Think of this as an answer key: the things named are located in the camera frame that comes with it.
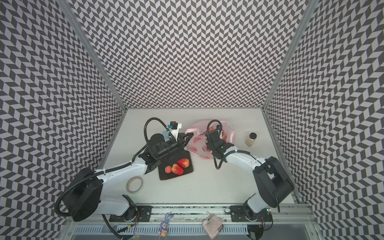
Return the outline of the pink plastic bag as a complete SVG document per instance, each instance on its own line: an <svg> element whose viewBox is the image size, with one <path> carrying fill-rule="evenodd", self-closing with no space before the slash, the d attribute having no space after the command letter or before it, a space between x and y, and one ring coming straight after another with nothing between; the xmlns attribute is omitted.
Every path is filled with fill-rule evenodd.
<svg viewBox="0 0 384 240"><path fill-rule="evenodd" d="M206 144L206 132L207 125L210 121L200 121L192 124L189 129L186 130L186 133L193 133L192 139L186 146L186 150L195 154L203 160L212 160L212 151L208 150ZM234 144L236 141L236 132L233 129L233 126L228 122L222 122L223 130L221 133L222 139L227 142Z"/></svg>

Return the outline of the red fake strawberry half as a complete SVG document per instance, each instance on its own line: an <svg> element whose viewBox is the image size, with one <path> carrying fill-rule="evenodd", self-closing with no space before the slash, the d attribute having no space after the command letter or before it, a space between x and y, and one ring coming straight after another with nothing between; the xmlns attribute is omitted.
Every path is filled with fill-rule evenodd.
<svg viewBox="0 0 384 240"><path fill-rule="evenodd" d="M184 169L182 167L178 166L177 164L173 164L172 173L180 176L180 175L184 174Z"/></svg>

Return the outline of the small red fake fruit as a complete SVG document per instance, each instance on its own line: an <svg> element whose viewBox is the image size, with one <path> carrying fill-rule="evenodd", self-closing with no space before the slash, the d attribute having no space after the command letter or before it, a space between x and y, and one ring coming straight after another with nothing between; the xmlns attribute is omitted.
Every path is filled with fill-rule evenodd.
<svg viewBox="0 0 384 240"><path fill-rule="evenodd" d="M167 166L166 168L165 168L165 173L166 174L170 174L172 172L172 167L171 166Z"/></svg>

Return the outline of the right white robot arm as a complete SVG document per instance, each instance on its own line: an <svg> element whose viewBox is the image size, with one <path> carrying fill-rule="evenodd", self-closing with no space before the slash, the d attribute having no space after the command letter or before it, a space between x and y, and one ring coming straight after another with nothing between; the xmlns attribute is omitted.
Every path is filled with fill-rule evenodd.
<svg viewBox="0 0 384 240"><path fill-rule="evenodd" d="M280 210L280 203L295 189L281 162L275 157L257 158L250 152L240 150L221 138L222 131L220 121L211 120L208 123L205 134L207 149L212 152L216 170L223 163L229 163L253 174L258 192L243 204L247 220L256 221L269 207Z"/></svg>

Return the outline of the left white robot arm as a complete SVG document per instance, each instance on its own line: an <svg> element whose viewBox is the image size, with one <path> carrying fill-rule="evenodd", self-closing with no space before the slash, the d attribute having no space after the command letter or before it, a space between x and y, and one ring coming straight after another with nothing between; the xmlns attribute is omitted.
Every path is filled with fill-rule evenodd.
<svg viewBox="0 0 384 240"><path fill-rule="evenodd" d="M54 205L60 217L71 217L80 222L92 215L112 215L131 221L138 214L137 205L128 195L110 195L109 189L134 177L154 171L163 160L182 151L193 138L193 133L181 134L181 124L166 125L153 117L144 125L145 145L125 164L93 171L84 168Z"/></svg>

